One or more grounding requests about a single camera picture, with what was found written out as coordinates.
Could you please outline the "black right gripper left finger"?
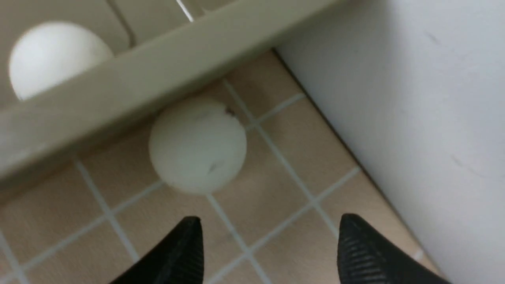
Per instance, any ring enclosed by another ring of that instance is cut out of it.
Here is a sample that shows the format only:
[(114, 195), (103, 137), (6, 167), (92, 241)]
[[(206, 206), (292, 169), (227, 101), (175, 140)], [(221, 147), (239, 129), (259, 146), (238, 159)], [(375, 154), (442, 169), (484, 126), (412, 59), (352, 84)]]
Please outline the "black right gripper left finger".
[(186, 216), (152, 250), (113, 284), (202, 284), (204, 243), (201, 219)]

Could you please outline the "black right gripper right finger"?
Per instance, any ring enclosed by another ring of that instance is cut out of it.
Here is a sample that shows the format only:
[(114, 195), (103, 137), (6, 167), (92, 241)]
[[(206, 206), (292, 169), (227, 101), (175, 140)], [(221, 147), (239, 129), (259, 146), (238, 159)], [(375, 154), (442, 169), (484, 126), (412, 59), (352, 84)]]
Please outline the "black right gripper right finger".
[(340, 219), (337, 269), (341, 284), (448, 283), (354, 213)]

